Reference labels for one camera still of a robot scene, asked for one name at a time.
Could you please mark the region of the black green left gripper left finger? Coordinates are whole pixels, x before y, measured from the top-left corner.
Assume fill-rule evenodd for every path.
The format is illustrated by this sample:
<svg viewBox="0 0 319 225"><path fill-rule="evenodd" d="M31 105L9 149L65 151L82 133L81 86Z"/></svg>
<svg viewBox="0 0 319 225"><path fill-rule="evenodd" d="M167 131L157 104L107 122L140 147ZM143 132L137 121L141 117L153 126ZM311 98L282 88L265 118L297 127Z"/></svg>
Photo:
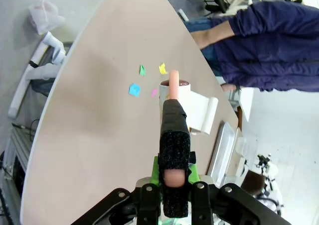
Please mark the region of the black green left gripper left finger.
<svg viewBox="0 0 319 225"><path fill-rule="evenodd" d="M158 225L159 217L160 181L156 156L152 175L138 180L132 192L114 189L72 225Z"/></svg>

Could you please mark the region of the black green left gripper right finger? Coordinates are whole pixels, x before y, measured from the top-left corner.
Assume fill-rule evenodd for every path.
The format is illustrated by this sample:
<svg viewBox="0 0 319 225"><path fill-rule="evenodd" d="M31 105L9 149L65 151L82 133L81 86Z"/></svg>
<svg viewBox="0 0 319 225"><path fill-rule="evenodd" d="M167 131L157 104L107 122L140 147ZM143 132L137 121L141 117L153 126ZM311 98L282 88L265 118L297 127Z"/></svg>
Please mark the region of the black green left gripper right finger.
<svg viewBox="0 0 319 225"><path fill-rule="evenodd" d="M291 225L236 184L217 188L201 180L194 160L189 169L192 225L214 225L213 216L230 225Z"/></svg>

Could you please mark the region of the person's left hand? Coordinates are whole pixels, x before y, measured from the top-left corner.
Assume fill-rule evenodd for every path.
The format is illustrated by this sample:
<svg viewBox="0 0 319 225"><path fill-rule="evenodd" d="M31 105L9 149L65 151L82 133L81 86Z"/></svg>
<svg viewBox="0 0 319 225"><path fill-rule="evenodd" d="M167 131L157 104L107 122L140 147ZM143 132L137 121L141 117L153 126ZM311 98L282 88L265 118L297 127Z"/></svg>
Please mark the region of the person's left hand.
<svg viewBox="0 0 319 225"><path fill-rule="evenodd" d="M241 89L240 86L234 84L222 84L221 88L224 92L239 91Z"/></svg>

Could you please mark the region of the silver metal tray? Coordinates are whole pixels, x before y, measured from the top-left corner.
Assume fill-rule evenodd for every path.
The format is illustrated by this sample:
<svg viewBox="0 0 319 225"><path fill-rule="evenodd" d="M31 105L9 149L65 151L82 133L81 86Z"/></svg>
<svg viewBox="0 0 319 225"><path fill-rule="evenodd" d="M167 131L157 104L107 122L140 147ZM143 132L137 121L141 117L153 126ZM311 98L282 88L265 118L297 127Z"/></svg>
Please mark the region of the silver metal tray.
<svg viewBox="0 0 319 225"><path fill-rule="evenodd" d="M235 131L228 122L222 122L206 173L206 175L212 178L216 186L220 186L224 180L233 151L234 140Z"/></svg>

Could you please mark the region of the white storage box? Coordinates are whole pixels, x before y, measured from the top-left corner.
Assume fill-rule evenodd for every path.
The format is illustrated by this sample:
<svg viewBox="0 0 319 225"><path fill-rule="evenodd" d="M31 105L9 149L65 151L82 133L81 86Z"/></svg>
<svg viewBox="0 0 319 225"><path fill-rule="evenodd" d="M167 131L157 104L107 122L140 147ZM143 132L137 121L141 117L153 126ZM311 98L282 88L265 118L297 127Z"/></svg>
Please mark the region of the white storage box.
<svg viewBox="0 0 319 225"><path fill-rule="evenodd" d="M247 157L246 138L243 136L240 128L237 128L235 136L235 151L239 156L239 162L236 165L236 177L241 177L244 171L244 164Z"/></svg>

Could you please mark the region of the white peeled adhesive sheet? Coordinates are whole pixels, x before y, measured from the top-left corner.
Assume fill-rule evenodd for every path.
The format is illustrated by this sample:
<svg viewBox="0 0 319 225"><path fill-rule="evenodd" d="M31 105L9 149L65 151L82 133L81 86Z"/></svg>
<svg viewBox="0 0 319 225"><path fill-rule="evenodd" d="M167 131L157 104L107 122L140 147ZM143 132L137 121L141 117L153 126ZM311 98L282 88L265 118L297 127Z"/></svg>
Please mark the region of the white peeled adhesive sheet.
<svg viewBox="0 0 319 225"><path fill-rule="evenodd" d="M218 106L218 98L205 97L190 91L188 105L188 126L192 133L210 134Z"/></svg>

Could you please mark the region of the blue paper scrap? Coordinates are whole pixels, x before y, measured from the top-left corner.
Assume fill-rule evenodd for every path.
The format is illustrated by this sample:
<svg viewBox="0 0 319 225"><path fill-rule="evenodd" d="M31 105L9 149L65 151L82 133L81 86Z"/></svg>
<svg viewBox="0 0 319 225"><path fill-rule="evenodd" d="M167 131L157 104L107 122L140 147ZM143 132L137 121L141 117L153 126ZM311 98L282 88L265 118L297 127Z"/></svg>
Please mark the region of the blue paper scrap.
<svg viewBox="0 0 319 225"><path fill-rule="evenodd" d="M141 87L137 84L131 84L129 87L129 94L134 96L134 97L139 97L141 92Z"/></svg>

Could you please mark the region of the person in purple jacket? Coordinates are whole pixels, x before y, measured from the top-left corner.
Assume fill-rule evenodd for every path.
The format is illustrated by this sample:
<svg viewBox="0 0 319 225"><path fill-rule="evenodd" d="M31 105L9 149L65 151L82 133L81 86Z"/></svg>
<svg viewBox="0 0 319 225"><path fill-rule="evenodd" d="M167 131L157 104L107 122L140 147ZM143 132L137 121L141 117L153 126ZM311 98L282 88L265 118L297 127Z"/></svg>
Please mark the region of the person in purple jacket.
<svg viewBox="0 0 319 225"><path fill-rule="evenodd" d="M228 21L235 35L200 49L224 84L270 92L319 92L319 8L262 1L235 15L185 22L191 32Z"/></svg>

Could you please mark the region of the clear plastic bag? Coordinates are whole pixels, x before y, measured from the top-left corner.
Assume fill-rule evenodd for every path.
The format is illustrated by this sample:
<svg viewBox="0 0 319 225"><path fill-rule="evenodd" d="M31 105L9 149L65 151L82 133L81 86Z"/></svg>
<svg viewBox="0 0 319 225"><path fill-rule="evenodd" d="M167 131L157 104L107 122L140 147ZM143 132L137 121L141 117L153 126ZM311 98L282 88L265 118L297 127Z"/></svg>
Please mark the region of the clear plastic bag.
<svg viewBox="0 0 319 225"><path fill-rule="evenodd" d="M65 22L58 7L49 0L38 0L28 7L30 23L39 35L51 31Z"/></svg>

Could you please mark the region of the aluminium frame rail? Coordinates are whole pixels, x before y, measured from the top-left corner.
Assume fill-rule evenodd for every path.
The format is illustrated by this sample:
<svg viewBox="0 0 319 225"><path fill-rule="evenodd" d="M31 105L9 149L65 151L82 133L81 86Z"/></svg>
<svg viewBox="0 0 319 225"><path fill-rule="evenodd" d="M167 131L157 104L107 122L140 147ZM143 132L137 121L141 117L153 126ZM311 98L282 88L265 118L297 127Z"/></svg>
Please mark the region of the aluminium frame rail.
<svg viewBox="0 0 319 225"><path fill-rule="evenodd" d="M34 132L13 124L0 156L0 189L9 210L18 213Z"/></svg>

